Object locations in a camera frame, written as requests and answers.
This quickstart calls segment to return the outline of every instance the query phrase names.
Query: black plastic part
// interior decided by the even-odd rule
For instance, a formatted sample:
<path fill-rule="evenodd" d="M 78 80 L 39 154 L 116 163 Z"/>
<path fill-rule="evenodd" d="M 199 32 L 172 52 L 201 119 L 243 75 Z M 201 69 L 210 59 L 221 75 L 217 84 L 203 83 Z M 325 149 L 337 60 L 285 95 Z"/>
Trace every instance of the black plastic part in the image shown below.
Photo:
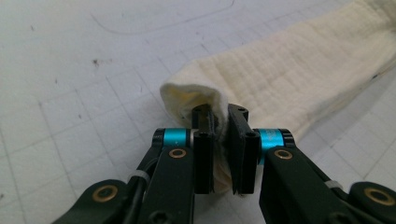
<path fill-rule="evenodd" d="M 233 180 L 233 193 L 254 192 L 257 159 L 261 150 L 260 135 L 248 126 L 248 110 L 229 105 L 229 129 L 226 147 Z"/>
<path fill-rule="evenodd" d="M 286 151 L 278 155 L 290 154 L 291 158 L 279 158 L 275 154 L 277 150 Z M 274 147 L 266 153 L 260 195 L 260 207 L 265 222 L 359 223 L 305 162 L 302 155 L 297 147 Z"/>
<path fill-rule="evenodd" d="M 372 182 L 359 182 L 350 188 L 347 201 L 385 223 L 396 223 L 396 192 Z"/>
<path fill-rule="evenodd" d="M 216 120 L 210 105 L 196 106 L 192 111 L 191 127 L 195 159 L 195 193 L 213 191 L 213 150 L 215 147 Z"/>
<path fill-rule="evenodd" d="M 165 148 L 148 186 L 138 219 L 146 223 L 191 223 L 194 193 L 194 157 L 191 149 L 182 158 L 173 158 Z"/>
<path fill-rule="evenodd" d="M 104 186 L 114 186 L 117 194 L 107 202 L 97 202 L 93 199 L 96 190 Z M 103 191 L 103 196 L 111 193 L 111 190 Z M 59 217 L 54 224 L 81 224 L 81 223 L 118 223 L 123 201 L 126 198 L 126 185 L 119 180 L 105 180 L 96 183 L 86 189 L 76 203 L 63 216 Z"/>

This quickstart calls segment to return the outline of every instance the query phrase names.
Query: white cloth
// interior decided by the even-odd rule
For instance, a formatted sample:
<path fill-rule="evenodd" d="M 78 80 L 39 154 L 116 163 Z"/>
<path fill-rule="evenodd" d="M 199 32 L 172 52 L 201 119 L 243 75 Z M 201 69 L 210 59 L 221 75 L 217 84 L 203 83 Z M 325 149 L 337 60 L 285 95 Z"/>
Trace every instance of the white cloth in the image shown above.
<path fill-rule="evenodd" d="M 356 0 L 311 21 L 218 55 L 192 61 L 161 95 L 170 115 L 190 126 L 191 109 L 210 104 L 227 127 L 228 103 L 249 110 L 252 128 L 286 128 L 299 139 L 396 62 L 396 0 Z M 216 190 L 230 177 L 217 152 Z"/>

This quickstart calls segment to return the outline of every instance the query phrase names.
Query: cloth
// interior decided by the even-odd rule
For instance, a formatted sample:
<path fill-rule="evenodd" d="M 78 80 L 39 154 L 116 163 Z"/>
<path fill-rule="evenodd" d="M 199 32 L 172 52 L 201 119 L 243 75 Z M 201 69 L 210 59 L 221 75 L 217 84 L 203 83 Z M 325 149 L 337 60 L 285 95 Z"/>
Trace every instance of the cloth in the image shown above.
<path fill-rule="evenodd" d="M 221 141 L 228 103 L 249 110 L 252 128 L 286 128 L 300 139 L 396 63 L 396 0 L 356 0 L 237 49 L 198 59 L 161 86 L 169 114 L 189 127 L 210 104 Z M 226 149 L 216 152 L 216 191 L 230 187 Z"/>

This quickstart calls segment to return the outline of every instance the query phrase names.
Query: blue band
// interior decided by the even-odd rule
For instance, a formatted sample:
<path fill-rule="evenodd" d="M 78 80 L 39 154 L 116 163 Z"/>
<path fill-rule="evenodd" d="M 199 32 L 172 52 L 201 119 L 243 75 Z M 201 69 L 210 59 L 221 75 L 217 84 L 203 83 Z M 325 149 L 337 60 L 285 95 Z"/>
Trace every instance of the blue band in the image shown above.
<path fill-rule="evenodd" d="M 279 129 L 259 129 L 260 137 L 262 139 L 262 157 L 259 164 L 264 165 L 265 152 L 277 146 L 285 146 L 283 135 Z"/>
<path fill-rule="evenodd" d="M 165 129 L 163 147 L 185 147 L 187 141 L 186 129 Z"/>

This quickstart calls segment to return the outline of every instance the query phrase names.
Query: towel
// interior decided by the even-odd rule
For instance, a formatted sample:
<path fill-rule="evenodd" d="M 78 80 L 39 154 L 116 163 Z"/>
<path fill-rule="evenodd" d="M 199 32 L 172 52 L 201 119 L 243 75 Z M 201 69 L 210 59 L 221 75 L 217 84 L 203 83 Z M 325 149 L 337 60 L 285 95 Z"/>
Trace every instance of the towel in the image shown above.
<path fill-rule="evenodd" d="M 286 128 L 300 139 L 396 63 L 396 0 L 356 0 L 268 38 L 192 61 L 161 86 L 168 113 L 190 127 L 209 104 L 227 130 L 228 104 L 249 110 L 252 128 Z M 231 185 L 227 151 L 215 152 L 215 190 Z"/>

